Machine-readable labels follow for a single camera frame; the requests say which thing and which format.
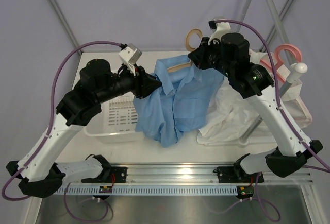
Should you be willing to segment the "blue shirt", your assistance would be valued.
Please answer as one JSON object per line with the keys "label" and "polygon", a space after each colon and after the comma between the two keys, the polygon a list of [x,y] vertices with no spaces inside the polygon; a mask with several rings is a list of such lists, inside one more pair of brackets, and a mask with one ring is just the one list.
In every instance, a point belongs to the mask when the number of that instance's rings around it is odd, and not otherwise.
{"label": "blue shirt", "polygon": [[206,124],[211,98],[224,81],[220,72],[195,65],[168,72],[168,68],[188,62],[186,55],[158,59],[152,74],[162,86],[150,96],[133,101],[138,114],[135,131],[162,147],[178,143],[184,133]]}

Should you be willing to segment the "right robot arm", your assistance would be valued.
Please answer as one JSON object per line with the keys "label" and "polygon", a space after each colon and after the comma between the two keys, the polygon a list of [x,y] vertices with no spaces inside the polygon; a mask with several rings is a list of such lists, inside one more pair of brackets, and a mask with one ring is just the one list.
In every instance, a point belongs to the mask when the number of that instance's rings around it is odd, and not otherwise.
{"label": "right robot arm", "polygon": [[234,177],[245,181],[269,169],[285,178],[302,168],[323,145],[300,129],[277,96],[276,81],[263,66],[250,61],[249,49],[249,41],[234,32],[211,43],[203,37],[188,57],[197,68],[213,68],[227,77],[230,86],[261,116],[277,143],[273,150],[239,158],[233,164]]}

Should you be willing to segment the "beige wooden hanger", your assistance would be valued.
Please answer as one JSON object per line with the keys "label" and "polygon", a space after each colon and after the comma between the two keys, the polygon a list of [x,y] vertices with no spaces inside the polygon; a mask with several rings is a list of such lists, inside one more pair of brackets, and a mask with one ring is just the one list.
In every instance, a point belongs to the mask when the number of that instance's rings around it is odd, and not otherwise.
{"label": "beige wooden hanger", "polygon": [[[193,35],[197,35],[199,39],[201,39],[203,37],[203,33],[202,33],[202,31],[200,29],[194,28],[194,29],[190,30],[187,33],[186,38],[185,38],[185,49],[188,52],[192,52],[192,51],[195,50],[195,48],[193,48],[190,45],[190,39],[191,39],[191,37]],[[189,68],[192,65],[193,65],[193,62],[190,60],[189,62],[178,64],[178,65],[175,65],[175,66],[172,66],[172,67],[167,68],[167,72],[168,73],[177,72],[177,71],[182,70],[184,68]]]}

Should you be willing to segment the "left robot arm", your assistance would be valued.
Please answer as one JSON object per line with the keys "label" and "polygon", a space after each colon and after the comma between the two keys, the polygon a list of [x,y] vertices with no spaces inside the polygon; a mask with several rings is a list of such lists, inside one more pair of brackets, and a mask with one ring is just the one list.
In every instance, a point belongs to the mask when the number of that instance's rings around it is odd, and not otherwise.
{"label": "left robot arm", "polygon": [[18,187],[25,198],[46,198],[62,185],[109,183],[113,174],[111,164],[95,155],[79,162],[57,163],[56,159],[70,140],[101,112],[101,104],[132,92],[145,98],[162,83],[143,67],[126,66],[120,74],[113,73],[104,59],[94,59],[80,70],[80,79],[74,89],[66,93],[56,107],[51,130],[20,161],[10,161],[6,168],[12,177],[20,180]]}

